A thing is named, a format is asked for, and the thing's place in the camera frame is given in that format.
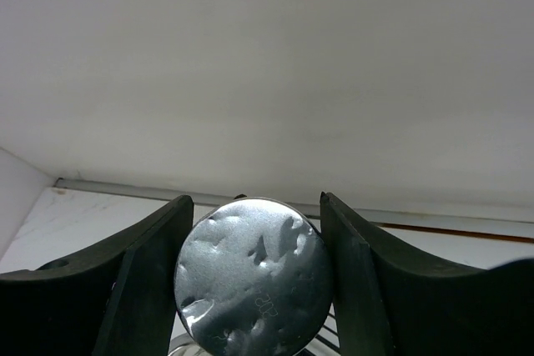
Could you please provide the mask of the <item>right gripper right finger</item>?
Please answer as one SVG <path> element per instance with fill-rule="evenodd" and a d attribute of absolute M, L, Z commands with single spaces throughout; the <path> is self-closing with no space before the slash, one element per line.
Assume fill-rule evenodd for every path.
<path fill-rule="evenodd" d="M 530 355 L 533 262 L 473 268 L 416 248 L 320 197 L 344 355 Z"/>

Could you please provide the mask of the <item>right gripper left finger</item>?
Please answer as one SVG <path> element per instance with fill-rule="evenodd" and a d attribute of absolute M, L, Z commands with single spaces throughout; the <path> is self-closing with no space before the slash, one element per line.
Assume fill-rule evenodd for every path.
<path fill-rule="evenodd" d="M 2 273 L 1 353 L 167 354 L 174 269 L 193 216 L 183 195 L 87 248 Z"/>

